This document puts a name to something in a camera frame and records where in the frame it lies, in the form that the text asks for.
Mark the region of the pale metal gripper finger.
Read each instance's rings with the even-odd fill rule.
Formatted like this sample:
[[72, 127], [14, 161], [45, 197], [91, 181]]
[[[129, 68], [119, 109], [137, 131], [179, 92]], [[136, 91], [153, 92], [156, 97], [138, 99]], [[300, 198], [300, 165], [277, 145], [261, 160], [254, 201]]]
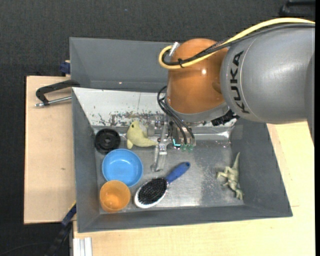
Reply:
[[147, 124], [147, 135], [149, 137], [161, 136], [164, 131], [164, 117], [150, 117]]
[[154, 150], [154, 162], [150, 166], [153, 172], [159, 172], [164, 169], [167, 157], [167, 146], [164, 143], [159, 143]]

